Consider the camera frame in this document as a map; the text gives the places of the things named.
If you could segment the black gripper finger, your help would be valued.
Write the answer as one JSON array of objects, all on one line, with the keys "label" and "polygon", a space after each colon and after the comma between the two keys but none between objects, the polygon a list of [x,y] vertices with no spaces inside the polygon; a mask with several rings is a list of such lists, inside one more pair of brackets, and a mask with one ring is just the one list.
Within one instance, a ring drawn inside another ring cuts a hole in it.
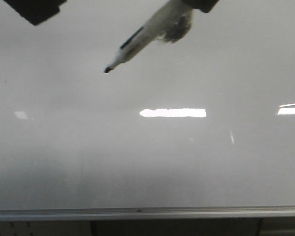
[{"label": "black gripper finger", "polygon": [[66,0],[5,0],[21,17],[37,26],[60,12]]},{"label": "black gripper finger", "polygon": [[200,10],[203,13],[209,13],[219,0],[183,0],[183,2],[193,9]]}]

